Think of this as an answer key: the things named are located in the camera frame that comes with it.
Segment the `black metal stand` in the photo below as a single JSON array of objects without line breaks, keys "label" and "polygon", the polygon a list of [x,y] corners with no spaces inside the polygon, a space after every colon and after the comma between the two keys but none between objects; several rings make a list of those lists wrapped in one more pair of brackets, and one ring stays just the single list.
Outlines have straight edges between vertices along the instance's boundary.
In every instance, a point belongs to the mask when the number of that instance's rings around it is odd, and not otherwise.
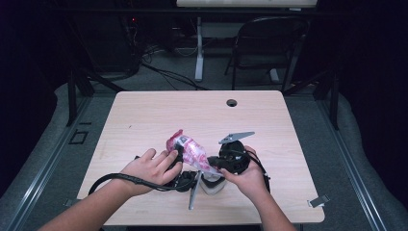
[{"label": "black metal stand", "polygon": [[298,84],[295,84],[293,87],[290,87],[287,90],[283,91],[285,96],[294,94],[312,83],[318,83],[318,86],[313,92],[313,96],[316,100],[323,100],[327,94],[330,94],[329,100],[329,121],[335,130],[339,129],[338,125],[338,105],[339,105],[339,84],[340,79],[338,72],[336,70],[328,69],[323,70],[317,75],[302,81]]},{"label": "black metal stand", "polygon": [[111,81],[103,78],[94,71],[87,68],[74,68],[67,77],[68,91],[68,121],[67,126],[70,126],[78,115],[77,109],[77,91],[85,97],[92,97],[95,93],[90,81],[94,80],[110,90],[115,92],[124,91],[124,88],[117,86]]}]

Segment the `black computer tower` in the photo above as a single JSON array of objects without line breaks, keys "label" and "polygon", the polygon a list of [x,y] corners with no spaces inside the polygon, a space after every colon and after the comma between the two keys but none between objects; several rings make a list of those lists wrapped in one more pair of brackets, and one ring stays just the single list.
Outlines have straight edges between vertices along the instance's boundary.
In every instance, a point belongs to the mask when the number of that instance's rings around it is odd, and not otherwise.
[{"label": "black computer tower", "polygon": [[78,17],[82,40],[97,72],[137,73],[140,57],[131,41],[135,29],[125,16],[93,14]]}]

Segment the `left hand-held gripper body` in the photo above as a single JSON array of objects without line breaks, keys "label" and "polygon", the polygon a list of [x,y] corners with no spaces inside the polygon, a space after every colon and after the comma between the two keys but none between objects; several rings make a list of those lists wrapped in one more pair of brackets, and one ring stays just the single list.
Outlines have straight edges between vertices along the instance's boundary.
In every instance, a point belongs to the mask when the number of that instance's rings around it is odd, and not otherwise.
[{"label": "left hand-held gripper body", "polygon": [[189,209],[192,210],[201,181],[202,171],[183,171],[166,185],[179,193],[190,192]]}]

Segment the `person's left hand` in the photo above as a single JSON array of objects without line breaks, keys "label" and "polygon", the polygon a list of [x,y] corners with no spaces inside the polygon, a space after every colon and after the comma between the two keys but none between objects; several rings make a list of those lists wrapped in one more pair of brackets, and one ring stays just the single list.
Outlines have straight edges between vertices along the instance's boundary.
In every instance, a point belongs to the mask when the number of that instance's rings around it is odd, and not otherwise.
[{"label": "person's left hand", "polygon": [[180,162],[170,167],[177,156],[176,150],[171,152],[164,150],[158,154],[154,148],[150,148],[139,158],[131,161],[121,173],[162,186],[181,172],[183,164]]}]

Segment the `pink plastic bag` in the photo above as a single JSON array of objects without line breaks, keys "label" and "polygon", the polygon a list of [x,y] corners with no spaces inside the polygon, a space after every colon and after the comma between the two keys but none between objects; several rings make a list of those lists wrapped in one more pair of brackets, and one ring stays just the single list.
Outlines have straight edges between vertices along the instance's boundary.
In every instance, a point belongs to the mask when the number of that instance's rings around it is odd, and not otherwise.
[{"label": "pink plastic bag", "polygon": [[222,173],[210,166],[210,163],[207,159],[206,151],[203,146],[198,144],[194,139],[183,134],[183,130],[180,129],[174,133],[166,141],[166,149],[172,151],[175,149],[176,145],[183,147],[183,161],[195,167],[198,170],[203,171],[204,173],[213,174],[221,176]]}]

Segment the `metal floor rail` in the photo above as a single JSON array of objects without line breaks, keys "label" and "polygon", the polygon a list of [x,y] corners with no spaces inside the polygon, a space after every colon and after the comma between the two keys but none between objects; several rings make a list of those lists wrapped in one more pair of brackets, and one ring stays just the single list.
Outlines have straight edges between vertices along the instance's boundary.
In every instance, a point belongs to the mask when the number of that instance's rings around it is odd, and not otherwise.
[{"label": "metal floor rail", "polygon": [[58,101],[57,108],[38,143],[5,194],[0,197],[0,231],[23,230],[91,101],[92,97],[80,100],[77,115],[69,126],[66,125],[68,102],[64,99]]},{"label": "metal floor rail", "polygon": [[370,224],[372,231],[388,231],[384,220],[379,215],[376,205],[370,195],[366,184],[361,177],[357,166],[355,165],[351,153],[342,137],[341,131],[336,129],[332,124],[329,117],[328,106],[323,102],[318,100],[317,105],[320,113],[323,115],[323,120],[330,131],[335,143],[340,149],[340,159],[343,162],[343,166],[347,177],[352,185],[354,192],[356,193],[357,199],[365,213],[365,216]]}]

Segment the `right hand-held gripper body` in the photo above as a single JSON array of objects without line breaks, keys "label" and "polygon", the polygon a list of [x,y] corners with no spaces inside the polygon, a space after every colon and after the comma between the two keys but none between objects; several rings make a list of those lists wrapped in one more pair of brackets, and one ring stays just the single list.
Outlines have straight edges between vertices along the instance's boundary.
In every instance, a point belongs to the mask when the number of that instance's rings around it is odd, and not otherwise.
[{"label": "right hand-held gripper body", "polygon": [[228,134],[218,143],[218,168],[224,168],[231,173],[244,172],[250,163],[250,157],[246,153],[241,139],[254,135],[254,132],[242,132]]}]

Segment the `clear container with black lid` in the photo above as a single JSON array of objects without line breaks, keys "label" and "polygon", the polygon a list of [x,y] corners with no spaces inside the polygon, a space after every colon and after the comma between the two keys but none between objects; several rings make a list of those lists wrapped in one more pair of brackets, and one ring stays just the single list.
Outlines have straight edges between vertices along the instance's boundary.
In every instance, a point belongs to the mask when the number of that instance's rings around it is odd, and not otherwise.
[{"label": "clear container with black lid", "polygon": [[204,173],[201,176],[200,186],[208,195],[215,195],[221,191],[226,184],[225,178],[219,175]]}]

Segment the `black folding chair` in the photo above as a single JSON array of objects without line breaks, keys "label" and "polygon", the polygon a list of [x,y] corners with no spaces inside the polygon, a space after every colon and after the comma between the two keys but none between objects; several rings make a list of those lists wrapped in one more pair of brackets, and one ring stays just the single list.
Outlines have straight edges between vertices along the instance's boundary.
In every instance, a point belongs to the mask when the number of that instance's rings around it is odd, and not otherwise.
[{"label": "black folding chair", "polygon": [[309,22],[297,16],[263,16],[244,23],[232,47],[224,74],[232,68],[231,89],[236,88],[237,70],[285,69],[281,85],[289,83],[296,45],[307,34]]}]

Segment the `white desk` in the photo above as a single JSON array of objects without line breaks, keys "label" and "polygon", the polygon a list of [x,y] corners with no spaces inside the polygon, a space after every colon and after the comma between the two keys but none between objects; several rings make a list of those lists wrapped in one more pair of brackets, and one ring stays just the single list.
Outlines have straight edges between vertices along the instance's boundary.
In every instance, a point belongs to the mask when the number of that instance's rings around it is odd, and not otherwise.
[{"label": "white desk", "polygon": [[[176,0],[178,8],[185,10],[288,10],[301,13],[303,9],[314,9],[319,0]],[[197,59],[195,80],[203,80],[203,39],[226,39],[237,34],[242,22],[209,22],[202,16],[195,18]]]}]

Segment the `person's right hand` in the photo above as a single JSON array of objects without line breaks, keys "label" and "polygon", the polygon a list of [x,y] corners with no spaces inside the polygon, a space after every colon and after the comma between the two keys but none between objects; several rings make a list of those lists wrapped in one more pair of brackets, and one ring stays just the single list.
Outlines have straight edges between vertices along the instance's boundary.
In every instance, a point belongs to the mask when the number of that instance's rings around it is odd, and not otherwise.
[{"label": "person's right hand", "polygon": [[259,165],[255,162],[256,151],[250,146],[244,147],[245,151],[252,157],[248,168],[241,174],[233,174],[222,168],[220,172],[226,180],[235,184],[238,189],[253,203],[266,200],[270,193],[265,184],[264,174]]}]

